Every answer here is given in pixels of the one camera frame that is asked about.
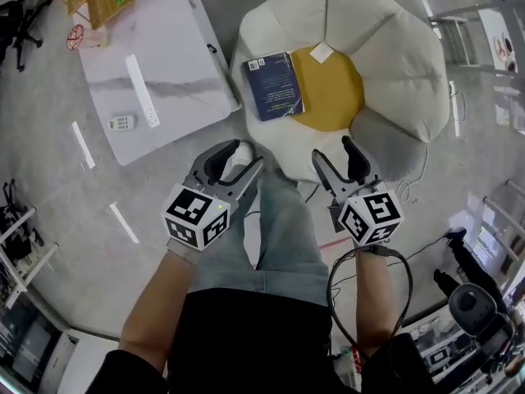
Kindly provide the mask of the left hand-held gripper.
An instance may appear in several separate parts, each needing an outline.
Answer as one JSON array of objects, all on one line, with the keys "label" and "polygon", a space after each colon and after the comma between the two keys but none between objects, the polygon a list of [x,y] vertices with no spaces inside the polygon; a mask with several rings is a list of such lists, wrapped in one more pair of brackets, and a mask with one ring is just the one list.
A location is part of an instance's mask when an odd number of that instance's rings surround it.
[{"label": "left hand-held gripper", "polygon": [[231,225],[231,214],[263,169],[263,156],[220,180],[228,159],[240,146],[233,139],[201,153],[186,178],[174,185],[162,206],[162,220],[170,238],[203,251]]}]

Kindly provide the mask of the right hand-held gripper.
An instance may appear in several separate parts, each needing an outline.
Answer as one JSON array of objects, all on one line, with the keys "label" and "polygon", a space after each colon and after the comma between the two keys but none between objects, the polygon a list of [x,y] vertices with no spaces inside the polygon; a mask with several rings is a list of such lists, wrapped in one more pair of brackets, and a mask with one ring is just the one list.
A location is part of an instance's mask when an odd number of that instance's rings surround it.
[{"label": "right hand-held gripper", "polygon": [[377,165],[347,135],[341,138],[348,155],[348,179],[369,182],[354,186],[344,179],[318,149],[312,152],[313,167],[326,191],[332,196],[328,207],[336,233],[347,231],[356,245],[379,244],[390,239],[404,221],[393,190],[379,178]]}]

